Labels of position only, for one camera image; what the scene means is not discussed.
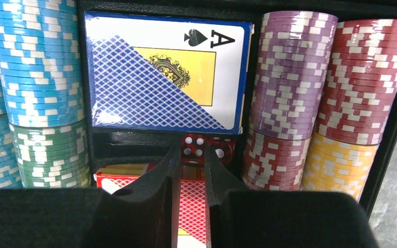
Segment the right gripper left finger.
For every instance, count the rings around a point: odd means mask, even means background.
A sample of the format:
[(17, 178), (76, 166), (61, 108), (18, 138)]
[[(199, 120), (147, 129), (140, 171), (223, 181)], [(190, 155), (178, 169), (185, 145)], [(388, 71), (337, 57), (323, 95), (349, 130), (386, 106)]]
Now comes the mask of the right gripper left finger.
[(180, 147), (129, 185), (0, 190), (0, 247), (176, 247)]

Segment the red die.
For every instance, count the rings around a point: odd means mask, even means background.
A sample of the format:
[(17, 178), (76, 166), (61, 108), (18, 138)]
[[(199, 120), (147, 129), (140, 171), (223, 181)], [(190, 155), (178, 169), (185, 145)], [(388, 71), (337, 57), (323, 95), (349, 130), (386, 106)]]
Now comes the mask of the red die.
[(181, 160), (185, 165), (203, 166), (208, 138), (202, 134), (188, 133), (182, 138)]
[(224, 166), (231, 164), (236, 145), (236, 141), (234, 139), (211, 137), (208, 143), (215, 149), (217, 157)]

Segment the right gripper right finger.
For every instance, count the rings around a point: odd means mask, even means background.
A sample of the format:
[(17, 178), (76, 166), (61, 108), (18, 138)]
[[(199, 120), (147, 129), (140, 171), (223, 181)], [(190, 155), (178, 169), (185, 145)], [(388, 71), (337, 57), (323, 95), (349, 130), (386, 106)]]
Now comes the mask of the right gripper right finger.
[(378, 247), (348, 194), (253, 190), (212, 147), (204, 156), (207, 247)]

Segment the blue playing card deck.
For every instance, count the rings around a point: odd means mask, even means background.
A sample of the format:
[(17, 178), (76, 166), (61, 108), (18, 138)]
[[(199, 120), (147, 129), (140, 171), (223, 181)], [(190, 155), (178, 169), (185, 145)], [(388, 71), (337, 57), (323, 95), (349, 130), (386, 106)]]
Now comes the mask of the blue playing card deck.
[(253, 28), (84, 12), (92, 126), (240, 134)]

